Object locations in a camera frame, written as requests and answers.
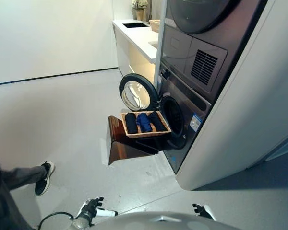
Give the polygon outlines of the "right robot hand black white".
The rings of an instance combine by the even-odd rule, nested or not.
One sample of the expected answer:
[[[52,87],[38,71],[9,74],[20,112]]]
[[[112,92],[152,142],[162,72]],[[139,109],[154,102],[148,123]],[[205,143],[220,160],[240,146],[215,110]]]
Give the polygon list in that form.
[[[194,211],[196,213],[197,216],[201,216],[201,217],[205,217],[205,218],[209,218],[212,219],[214,221],[216,221],[216,217],[213,214],[211,208],[209,207],[209,205],[199,205],[199,204],[192,204]]]

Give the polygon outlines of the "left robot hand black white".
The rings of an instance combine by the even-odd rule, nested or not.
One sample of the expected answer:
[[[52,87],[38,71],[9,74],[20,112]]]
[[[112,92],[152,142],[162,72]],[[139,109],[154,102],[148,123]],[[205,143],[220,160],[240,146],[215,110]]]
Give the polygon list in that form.
[[[90,220],[95,217],[115,217],[118,215],[117,211],[102,208],[104,197],[94,199],[87,199],[81,206],[78,217],[87,216]]]

